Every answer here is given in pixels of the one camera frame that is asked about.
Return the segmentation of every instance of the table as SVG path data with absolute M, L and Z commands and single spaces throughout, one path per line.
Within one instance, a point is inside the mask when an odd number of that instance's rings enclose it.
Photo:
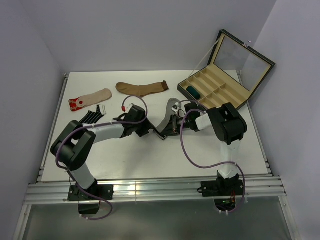
M 107 114 L 98 122 L 106 123 L 122 114 L 121 104 L 126 95 L 116 90 L 116 83 L 146 85 L 166 80 L 169 90 L 145 96 L 148 105 L 148 119 L 157 126 L 165 117 L 170 98 L 184 100 L 177 85 L 190 75 L 191 71 L 123 71 L 123 72 L 72 72 L 69 74 L 60 109 L 49 145 L 57 139 L 72 120 L 82 119 L 88 112 L 84 108 L 70 111 L 68 100 L 108 88 L 112 98 L 101 104 Z M 130 103 L 143 107 L 139 99 L 130 98 Z M 248 130 L 239 150 L 238 164 L 245 175 L 266 175 L 268 170 L 254 123 L 248 106 L 239 110 Z M 200 132 L 191 130 L 183 133 L 186 151 L 199 165 L 207 166 L 220 161 L 220 141 L 212 128 Z M 200 169 L 189 163 L 182 152 L 180 137 L 168 137 L 162 141 L 153 132 L 142 138 L 135 133 L 123 139 L 110 139 L 93 145 L 86 161 L 91 173 L 98 180 L 135 180 L 216 176 L 217 169 Z M 68 181 L 69 176 L 57 168 L 55 157 L 48 151 L 45 156 L 42 182 Z

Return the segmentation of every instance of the dark green rolled sock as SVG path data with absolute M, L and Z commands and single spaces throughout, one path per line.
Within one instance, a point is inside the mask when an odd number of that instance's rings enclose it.
M 193 86 L 188 86 L 186 88 L 186 91 L 192 95 L 195 99 L 199 100 L 200 99 L 200 94 L 195 90 Z

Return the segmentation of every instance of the wooden compartment box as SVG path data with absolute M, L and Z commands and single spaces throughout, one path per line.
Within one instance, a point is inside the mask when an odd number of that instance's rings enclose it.
M 206 108 L 232 103 L 237 109 L 255 93 L 275 63 L 247 44 L 220 30 L 208 64 L 178 84 L 178 90 L 189 100 L 197 100 Z M 199 94 L 195 99 L 187 88 Z

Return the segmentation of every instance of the white wall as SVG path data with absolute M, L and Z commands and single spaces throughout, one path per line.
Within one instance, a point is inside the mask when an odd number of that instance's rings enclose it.
M 0 239 L 39 172 L 63 75 L 18 0 L 0 0 Z
M 303 239 L 320 236 L 320 1 L 277 0 L 255 48 L 277 65 L 251 101 Z
M 63 70 L 90 72 L 193 69 L 222 28 L 255 42 L 276 0 L 21 2 Z

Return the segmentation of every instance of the beige sock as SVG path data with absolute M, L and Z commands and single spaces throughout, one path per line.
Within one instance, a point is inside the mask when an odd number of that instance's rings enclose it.
M 106 101 L 111 97 L 111 91 L 105 88 L 92 94 L 80 96 L 75 99 L 69 99 L 70 110 L 77 111 L 85 107 Z
M 139 97 L 144 97 L 149 94 L 157 94 L 167 91 L 169 89 L 166 81 L 156 82 L 149 85 L 132 85 L 124 82 L 118 82 L 115 88 L 123 94 L 126 95 L 136 95 Z

